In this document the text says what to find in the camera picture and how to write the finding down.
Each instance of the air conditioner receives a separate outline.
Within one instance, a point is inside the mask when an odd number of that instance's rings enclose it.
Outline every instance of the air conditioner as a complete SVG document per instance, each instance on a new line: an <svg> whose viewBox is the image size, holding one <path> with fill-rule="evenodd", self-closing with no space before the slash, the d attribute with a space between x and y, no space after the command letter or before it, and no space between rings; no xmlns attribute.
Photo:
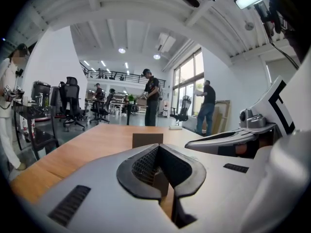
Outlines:
<svg viewBox="0 0 311 233"><path fill-rule="evenodd" d="M172 48L175 41L176 39L170 35L161 33L156 48L161 53L168 52Z"/></svg>

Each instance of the dark pants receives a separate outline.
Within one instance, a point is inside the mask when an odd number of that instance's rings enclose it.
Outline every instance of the dark pants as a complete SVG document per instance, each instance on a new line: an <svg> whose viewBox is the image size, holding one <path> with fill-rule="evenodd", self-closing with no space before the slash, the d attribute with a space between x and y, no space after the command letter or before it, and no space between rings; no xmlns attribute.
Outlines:
<svg viewBox="0 0 311 233"><path fill-rule="evenodd" d="M204 118L206 117L207 130L206 135L212 134L212 124L213 124L213 114L215 110L215 105L212 103L206 103L202 105L202 108L198 115L198 124L196 125L196 132L202 134L202 125Z"/></svg>
<svg viewBox="0 0 311 233"><path fill-rule="evenodd" d="M157 101L147 100L145 126L156 125L156 111L157 111Z"/></svg>

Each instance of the balcony railing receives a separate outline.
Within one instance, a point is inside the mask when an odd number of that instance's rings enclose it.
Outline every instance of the balcony railing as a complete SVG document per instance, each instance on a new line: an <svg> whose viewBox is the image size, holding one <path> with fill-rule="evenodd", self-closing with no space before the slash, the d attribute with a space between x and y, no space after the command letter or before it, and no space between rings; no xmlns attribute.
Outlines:
<svg viewBox="0 0 311 233"><path fill-rule="evenodd" d="M127 74L125 72L114 72L114 71L108 72L104 70L93 71L93 70L88 70L81 62L80 64L87 78L119 80L119 81L128 81L128 82L141 83L141 84L146 84L148 82L146 78L141 77L140 75L137 75L137 74ZM159 79L159 83L161 87L163 88L165 87L165 80Z"/></svg>

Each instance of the white pants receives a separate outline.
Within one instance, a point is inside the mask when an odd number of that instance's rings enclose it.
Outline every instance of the white pants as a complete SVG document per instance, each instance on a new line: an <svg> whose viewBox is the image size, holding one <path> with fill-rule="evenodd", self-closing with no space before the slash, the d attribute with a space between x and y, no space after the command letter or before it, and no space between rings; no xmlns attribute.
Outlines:
<svg viewBox="0 0 311 233"><path fill-rule="evenodd" d="M0 140L2 143L2 148L9 162L15 168L18 168L20 161L17 155L14 153L12 137L12 119L10 117L0 117Z"/></svg>

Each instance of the mesh office chair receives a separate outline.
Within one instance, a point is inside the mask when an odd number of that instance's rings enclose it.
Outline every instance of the mesh office chair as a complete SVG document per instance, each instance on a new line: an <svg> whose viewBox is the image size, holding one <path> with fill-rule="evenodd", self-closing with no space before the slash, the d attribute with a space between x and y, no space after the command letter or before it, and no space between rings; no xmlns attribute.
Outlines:
<svg viewBox="0 0 311 233"><path fill-rule="evenodd" d="M65 114L66 120L63 123L64 128L69 131L69 125L79 125L82 130L85 130L85 126L77 121L80 117L82 110L79 107L79 91L77 79L74 77L67 77L66 84L61 83L59 94L62 101L61 111Z"/></svg>
<svg viewBox="0 0 311 233"><path fill-rule="evenodd" d="M113 98L113 93L110 93L104 105L103 105L103 102L95 101L95 106L93 109L91 109L92 112L95 112L95 118L92 119L90 123L92 123L93 121L97 121L97 125L98 125L100 121L105 121L107 123L110 122L109 120L103 117L106 117L107 115L109 115L109 105L111 103L112 98Z"/></svg>
<svg viewBox="0 0 311 233"><path fill-rule="evenodd" d="M188 120L188 109L190 108L190 105L191 105L190 97L184 96L179 114L176 115L175 113L176 108L171 108L173 109L173 114L170 114L170 116L176 119L176 124L179 125L179 122L185 122Z"/></svg>

